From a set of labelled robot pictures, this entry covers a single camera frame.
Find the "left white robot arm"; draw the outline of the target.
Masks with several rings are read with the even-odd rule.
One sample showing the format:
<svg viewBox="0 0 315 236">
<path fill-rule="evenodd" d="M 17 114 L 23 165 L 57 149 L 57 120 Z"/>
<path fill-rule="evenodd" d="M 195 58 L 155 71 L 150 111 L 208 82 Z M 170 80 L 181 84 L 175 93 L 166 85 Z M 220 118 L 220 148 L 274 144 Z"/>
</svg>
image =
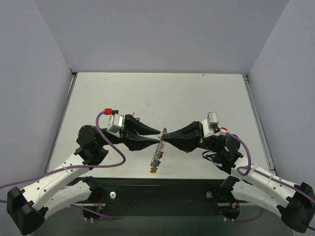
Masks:
<svg viewBox="0 0 315 236">
<path fill-rule="evenodd" d="M 49 216 L 71 204 L 104 199 L 106 191 L 93 177 L 84 177 L 72 186 L 68 184 L 100 166 L 109 152 L 104 149 L 105 145 L 110 145 L 125 161 L 117 144 L 124 144 L 130 151 L 143 150 L 159 142 L 151 138 L 159 133 L 132 115 L 119 115 L 117 110 L 99 113 L 94 126 L 80 128 L 76 140 L 79 148 L 67 160 L 32 184 L 8 191 L 8 214 L 26 236 L 36 231 Z"/>
</svg>

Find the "yellow key tag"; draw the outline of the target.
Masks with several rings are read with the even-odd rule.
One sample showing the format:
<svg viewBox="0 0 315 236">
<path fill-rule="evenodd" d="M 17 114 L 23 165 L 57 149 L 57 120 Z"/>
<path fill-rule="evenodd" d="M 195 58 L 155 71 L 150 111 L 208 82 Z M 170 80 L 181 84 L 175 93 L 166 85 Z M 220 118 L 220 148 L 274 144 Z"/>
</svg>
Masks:
<svg viewBox="0 0 315 236">
<path fill-rule="evenodd" d="M 157 167 L 151 167 L 150 172 L 152 174 L 156 173 L 157 172 Z"/>
</svg>

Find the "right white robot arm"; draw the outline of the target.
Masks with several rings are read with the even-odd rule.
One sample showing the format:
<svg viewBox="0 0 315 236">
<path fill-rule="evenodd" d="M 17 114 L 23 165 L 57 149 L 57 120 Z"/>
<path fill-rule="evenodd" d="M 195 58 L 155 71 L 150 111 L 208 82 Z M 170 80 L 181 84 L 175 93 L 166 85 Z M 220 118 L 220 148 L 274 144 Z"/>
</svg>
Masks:
<svg viewBox="0 0 315 236">
<path fill-rule="evenodd" d="M 196 148 L 211 153 L 207 158 L 228 174 L 227 190 L 233 198 L 268 210 L 292 230 L 305 233 L 315 215 L 315 193 L 305 182 L 287 181 L 252 161 L 246 144 L 216 122 L 194 121 L 162 138 L 184 152 Z"/>
</svg>

